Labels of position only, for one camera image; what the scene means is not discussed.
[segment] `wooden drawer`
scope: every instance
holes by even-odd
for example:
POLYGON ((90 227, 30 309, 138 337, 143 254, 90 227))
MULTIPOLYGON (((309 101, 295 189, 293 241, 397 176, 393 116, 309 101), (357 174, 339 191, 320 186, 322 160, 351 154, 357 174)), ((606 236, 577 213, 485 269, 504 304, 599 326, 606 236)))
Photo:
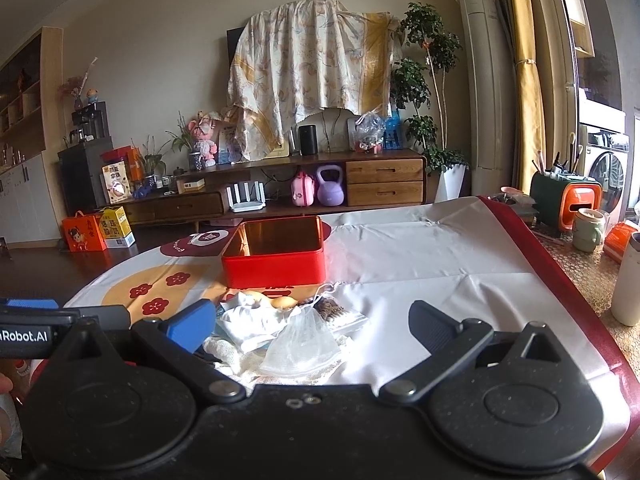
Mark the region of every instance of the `wooden drawer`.
POLYGON ((127 214, 129 224, 140 224, 152 222, 156 218, 156 212, 153 202, 139 202, 131 204, 123 204, 124 212, 127 214))
POLYGON ((186 194, 154 201, 156 220, 217 216, 224 213, 220 193, 186 194))
POLYGON ((348 184, 349 206, 419 204, 422 203, 422 182, 381 182, 378 184, 348 184))
POLYGON ((421 158, 350 160, 345 163, 347 184, 422 181, 423 163, 421 158))

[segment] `wooden floor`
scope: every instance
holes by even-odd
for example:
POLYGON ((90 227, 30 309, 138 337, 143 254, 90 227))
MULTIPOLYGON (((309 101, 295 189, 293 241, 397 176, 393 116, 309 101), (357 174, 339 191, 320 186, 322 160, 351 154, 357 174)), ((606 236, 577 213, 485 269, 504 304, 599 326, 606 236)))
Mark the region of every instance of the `wooden floor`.
MULTIPOLYGON (((52 298, 64 305, 91 280, 118 263, 161 244, 189 235, 193 225, 139 228, 130 249, 69 253, 57 249, 14 250, 0 258, 0 296, 52 298)), ((607 480, 640 480, 640 430, 607 467, 607 480)))

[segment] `pink stuffed animal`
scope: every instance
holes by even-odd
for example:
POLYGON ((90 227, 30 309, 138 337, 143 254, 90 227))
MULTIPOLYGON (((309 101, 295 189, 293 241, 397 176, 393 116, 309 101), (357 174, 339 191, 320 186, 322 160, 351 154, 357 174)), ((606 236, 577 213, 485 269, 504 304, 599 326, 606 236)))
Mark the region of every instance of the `pink stuffed animal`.
POLYGON ((218 146, 211 140, 214 132, 211 116, 198 112, 198 119, 190 121, 187 127, 191 132, 191 136, 196 140, 195 148, 204 158, 205 167, 215 166, 215 155, 218 152, 218 146))

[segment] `yellow curtain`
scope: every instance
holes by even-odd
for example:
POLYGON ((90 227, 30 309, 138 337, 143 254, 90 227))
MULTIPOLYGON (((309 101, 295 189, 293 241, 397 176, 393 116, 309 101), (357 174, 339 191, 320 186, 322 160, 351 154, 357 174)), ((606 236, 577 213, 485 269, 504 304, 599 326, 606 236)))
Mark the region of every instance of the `yellow curtain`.
POLYGON ((516 43, 516 78, 520 113, 520 138, 516 145, 519 153, 514 158, 516 184, 529 192, 531 177, 536 171, 538 151, 545 153, 545 118, 542 109, 542 91, 536 66, 536 40, 534 37, 531 0, 512 0, 516 43))

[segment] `white bottle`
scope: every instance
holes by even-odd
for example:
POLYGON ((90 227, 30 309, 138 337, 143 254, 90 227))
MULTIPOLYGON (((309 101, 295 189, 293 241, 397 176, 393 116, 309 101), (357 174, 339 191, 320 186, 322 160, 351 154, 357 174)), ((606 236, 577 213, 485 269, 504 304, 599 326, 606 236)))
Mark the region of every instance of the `white bottle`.
POLYGON ((611 298, 611 313, 627 326, 640 322, 640 233, 633 233, 626 245, 611 298))

